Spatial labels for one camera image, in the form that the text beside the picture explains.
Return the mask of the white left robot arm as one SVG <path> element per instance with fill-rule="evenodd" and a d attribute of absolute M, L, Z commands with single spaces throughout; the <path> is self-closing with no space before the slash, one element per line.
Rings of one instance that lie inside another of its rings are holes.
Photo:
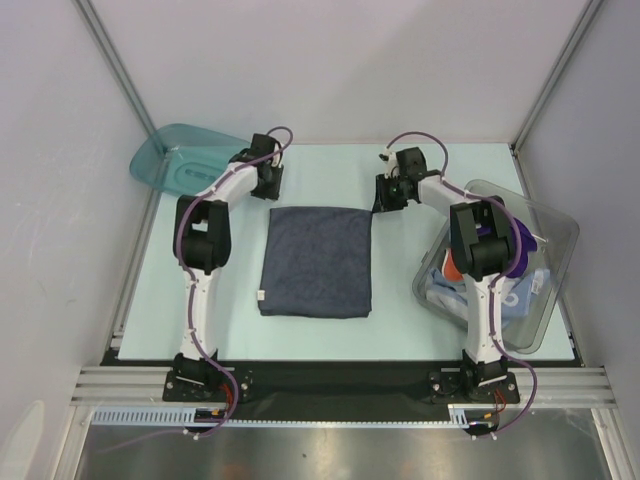
<path fill-rule="evenodd" d="M 176 203 L 173 254 L 184 272 L 187 311 L 180 350 L 165 380 L 167 402 L 207 402 L 233 389 L 233 376 L 217 360 L 219 339 L 211 309 L 231 256 L 233 208 L 247 196 L 279 198 L 283 155 L 291 142 L 277 140 L 278 130 L 254 134 L 216 180 Z"/>

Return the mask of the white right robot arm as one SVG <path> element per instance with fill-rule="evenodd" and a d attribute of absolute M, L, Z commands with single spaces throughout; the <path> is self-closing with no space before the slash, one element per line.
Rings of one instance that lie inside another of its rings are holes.
<path fill-rule="evenodd" d="M 460 388 L 469 400 L 484 401 L 508 376 L 501 294 L 521 257 L 517 222 L 497 198 L 473 194 L 430 170 L 417 147 L 387 148 L 380 158 L 386 171 L 376 176 L 374 213 L 399 211 L 413 200 L 448 216 L 450 256 L 463 276 L 468 304 Z"/>

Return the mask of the purple towel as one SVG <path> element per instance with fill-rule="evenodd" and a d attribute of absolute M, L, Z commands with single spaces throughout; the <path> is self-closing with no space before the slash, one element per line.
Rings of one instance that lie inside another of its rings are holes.
<path fill-rule="evenodd" d="M 519 278 L 524 275 L 529 265 L 529 254 L 536 252 L 538 249 L 537 242 L 528 227 L 519 219 L 515 219 L 515 222 L 520 233 L 521 252 L 515 268 L 506 275 L 506 277 L 510 279 Z"/>

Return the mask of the dark grey-blue towel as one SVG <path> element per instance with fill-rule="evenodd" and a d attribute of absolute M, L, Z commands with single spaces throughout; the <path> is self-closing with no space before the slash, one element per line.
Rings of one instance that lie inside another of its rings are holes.
<path fill-rule="evenodd" d="M 372 310 L 372 213 L 345 207 L 270 211 L 259 287 L 263 316 L 366 318 Z"/>

